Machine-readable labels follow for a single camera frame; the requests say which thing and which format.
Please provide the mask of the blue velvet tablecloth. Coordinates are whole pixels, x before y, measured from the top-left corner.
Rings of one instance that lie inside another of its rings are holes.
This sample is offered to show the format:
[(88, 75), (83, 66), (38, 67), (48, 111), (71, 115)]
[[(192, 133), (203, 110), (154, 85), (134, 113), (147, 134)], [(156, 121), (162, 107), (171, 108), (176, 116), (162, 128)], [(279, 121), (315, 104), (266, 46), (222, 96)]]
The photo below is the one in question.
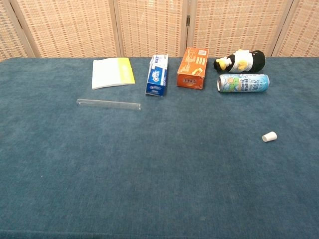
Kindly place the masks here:
[(99, 90), (91, 58), (0, 62), (0, 239), (319, 239), (319, 58), (268, 58), (269, 89), (234, 94), (212, 65), (178, 87), (170, 58), (163, 97), (149, 61)]

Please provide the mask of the light blue drink can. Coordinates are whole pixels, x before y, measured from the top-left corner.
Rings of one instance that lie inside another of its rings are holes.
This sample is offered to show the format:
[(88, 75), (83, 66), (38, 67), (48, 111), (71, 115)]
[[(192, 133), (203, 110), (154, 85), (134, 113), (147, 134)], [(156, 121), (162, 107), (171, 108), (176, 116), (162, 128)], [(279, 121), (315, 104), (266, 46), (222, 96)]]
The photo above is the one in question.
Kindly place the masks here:
[(264, 92), (270, 84), (266, 74), (222, 74), (217, 80), (220, 93)]

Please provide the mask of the small white cap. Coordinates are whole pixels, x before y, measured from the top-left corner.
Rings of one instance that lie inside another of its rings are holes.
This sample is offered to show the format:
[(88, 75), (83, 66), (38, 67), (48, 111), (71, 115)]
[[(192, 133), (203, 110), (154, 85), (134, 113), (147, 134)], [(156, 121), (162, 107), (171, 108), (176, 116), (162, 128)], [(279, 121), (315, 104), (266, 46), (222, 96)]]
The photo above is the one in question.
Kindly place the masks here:
[(264, 142), (269, 142), (277, 139), (277, 134), (274, 131), (271, 131), (262, 136)]

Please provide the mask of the orange cardboard box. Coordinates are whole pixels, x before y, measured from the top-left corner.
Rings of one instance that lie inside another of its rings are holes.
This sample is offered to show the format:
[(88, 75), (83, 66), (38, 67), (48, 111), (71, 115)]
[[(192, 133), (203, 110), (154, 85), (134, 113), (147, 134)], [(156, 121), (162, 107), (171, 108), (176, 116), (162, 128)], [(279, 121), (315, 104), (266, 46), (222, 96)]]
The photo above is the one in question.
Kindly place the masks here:
[(187, 47), (177, 71), (176, 85), (202, 90), (209, 50)]

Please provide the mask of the black white penguin plush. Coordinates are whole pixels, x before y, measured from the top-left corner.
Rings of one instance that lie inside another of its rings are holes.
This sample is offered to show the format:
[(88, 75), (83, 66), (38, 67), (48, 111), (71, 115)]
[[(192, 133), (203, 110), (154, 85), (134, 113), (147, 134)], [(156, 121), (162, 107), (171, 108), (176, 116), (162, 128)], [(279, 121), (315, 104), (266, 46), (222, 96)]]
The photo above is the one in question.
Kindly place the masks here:
[(265, 55), (259, 50), (239, 49), (229, 56), (217, 58), (213, 66), (218, 72), (257, 73), (265, 66)]

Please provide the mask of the woven bamboo folding screen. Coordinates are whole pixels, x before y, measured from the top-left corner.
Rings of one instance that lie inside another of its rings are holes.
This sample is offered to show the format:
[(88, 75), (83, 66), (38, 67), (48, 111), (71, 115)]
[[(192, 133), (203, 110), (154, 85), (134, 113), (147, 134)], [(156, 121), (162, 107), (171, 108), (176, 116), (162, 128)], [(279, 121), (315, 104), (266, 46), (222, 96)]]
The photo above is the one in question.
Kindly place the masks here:
[(181, 57), (187, 47), (319, 57), (319, 0), (0, 0), (0, 61)]

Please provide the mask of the white and yellow notepad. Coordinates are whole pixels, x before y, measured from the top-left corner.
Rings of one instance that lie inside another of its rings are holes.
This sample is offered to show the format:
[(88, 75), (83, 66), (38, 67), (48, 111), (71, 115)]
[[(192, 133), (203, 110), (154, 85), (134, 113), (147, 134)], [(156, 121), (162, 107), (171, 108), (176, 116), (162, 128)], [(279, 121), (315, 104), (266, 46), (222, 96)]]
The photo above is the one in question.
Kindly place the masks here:
[(133, 70), (127, 57), (93, 61), (92, 89), (135, 84)]

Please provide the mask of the clear glass test tube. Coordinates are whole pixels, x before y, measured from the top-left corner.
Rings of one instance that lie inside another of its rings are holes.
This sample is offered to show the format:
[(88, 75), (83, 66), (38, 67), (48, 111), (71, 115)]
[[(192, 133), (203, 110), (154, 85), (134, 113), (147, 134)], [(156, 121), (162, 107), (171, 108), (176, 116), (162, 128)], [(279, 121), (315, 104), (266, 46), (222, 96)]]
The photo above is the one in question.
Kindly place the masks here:
[(77, 99), (76, 103), (80, 106), (90, 107), (105, 107), (105, 108), (117, 108), (126, 110), (137, 110), (142, 109), (142, 105), (138, 103), (128, 102), (115, 102), (115, 101), (104, 101), (104, 100), (91, 100), (91, 99)]

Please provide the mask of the blue white toothpaste box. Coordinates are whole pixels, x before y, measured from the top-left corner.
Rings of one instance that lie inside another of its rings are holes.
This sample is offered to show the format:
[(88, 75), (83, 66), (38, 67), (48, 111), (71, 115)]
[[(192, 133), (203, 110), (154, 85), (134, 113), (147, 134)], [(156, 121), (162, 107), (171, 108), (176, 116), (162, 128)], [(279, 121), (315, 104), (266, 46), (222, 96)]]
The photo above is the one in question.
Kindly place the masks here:
[(145, 93), (162, 97), (166, 88), (168, 54), (153, 55), (150, 60)]

